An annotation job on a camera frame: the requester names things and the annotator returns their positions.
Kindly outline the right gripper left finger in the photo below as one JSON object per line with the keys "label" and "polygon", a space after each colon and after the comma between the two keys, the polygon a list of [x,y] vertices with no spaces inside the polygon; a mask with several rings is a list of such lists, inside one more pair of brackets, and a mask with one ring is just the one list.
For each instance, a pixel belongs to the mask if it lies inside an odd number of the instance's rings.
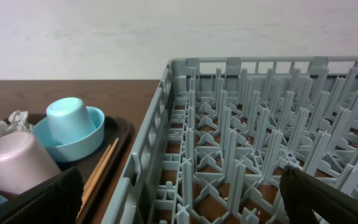
{"label": "right gripper left finger", "polygon": [[75,223],[84,182],[71,167],[0,204],[0,223]]}

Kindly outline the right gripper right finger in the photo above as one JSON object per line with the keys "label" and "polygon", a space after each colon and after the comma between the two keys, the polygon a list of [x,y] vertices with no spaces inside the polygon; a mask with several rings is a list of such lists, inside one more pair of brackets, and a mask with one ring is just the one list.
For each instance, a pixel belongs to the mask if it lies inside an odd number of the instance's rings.
{"label": "right gripper right finger", "polygon": [[318,223],[316,214],[331,224],[358,223],[358,200],[293,166],[285,166],[280,193],[290,224]]}

